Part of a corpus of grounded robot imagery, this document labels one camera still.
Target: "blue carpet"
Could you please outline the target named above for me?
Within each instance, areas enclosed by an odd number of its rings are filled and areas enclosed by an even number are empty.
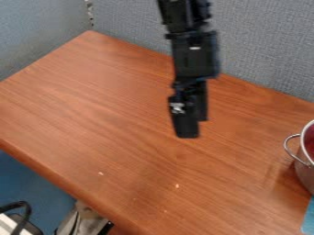
[[[50,235],[72,209],[74,200],[0,151],[0,205],[21,200],[33,209],[30,222],[43,235]]]
[[[308,202],[301,232],[305,235],[314,235],[314,197],[311,197],[311,200]]]

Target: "gray fabric wall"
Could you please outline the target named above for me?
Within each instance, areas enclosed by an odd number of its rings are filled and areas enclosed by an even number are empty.
[[[0,80],[89,28],[82,0],[0,0]]]
[[[169,52],[156,0],[93,0],[94,30]],[[212,0],[222,72],[314,101],[314,1]]]

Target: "metal pot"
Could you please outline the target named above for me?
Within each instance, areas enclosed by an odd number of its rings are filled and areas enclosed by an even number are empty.
[[[288,148],[288,141],[293,138],[300,138],[296,155]],[[291,135],[285,138],[283,148],[293,158],[293,168],[297,178],[307,191],[314,195],[314,120],[305,124],[300,134]]]

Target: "wooden table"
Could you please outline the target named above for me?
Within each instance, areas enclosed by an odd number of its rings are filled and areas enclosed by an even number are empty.
[[[308,193],[281,141],[314,105],[221,75],[201,137],[172,133],[170,58],[88,31],[0,83],[0,149],[110,234],[300,234]]]

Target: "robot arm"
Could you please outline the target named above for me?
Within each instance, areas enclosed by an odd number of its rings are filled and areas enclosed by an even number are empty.
[[[172,43],[174,70],[169,97],[172,125],[178,138],[198,137],[198,121],[206,120],[205,79],[218,74],[216,33],[208,30],[206,0],[157,0]]]

